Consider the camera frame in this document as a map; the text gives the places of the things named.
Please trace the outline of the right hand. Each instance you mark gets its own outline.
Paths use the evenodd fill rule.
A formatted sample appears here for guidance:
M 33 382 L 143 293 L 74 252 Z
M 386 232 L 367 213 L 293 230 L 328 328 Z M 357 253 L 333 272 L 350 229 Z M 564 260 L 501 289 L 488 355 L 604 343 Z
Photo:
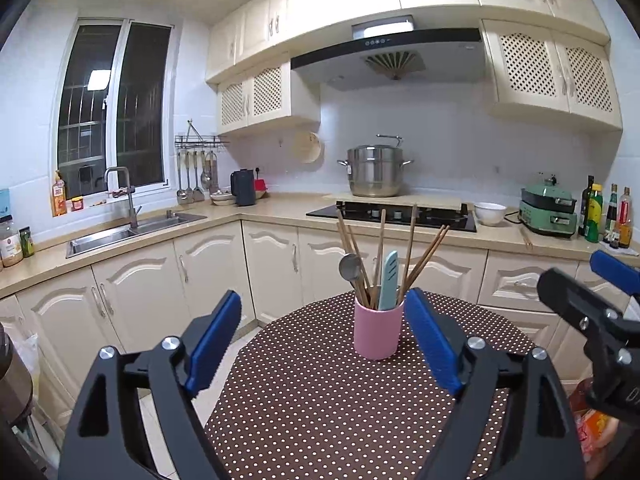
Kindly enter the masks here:
M 586 479 L 638 479 L 639 428 L 595 410 L 574 413 Z

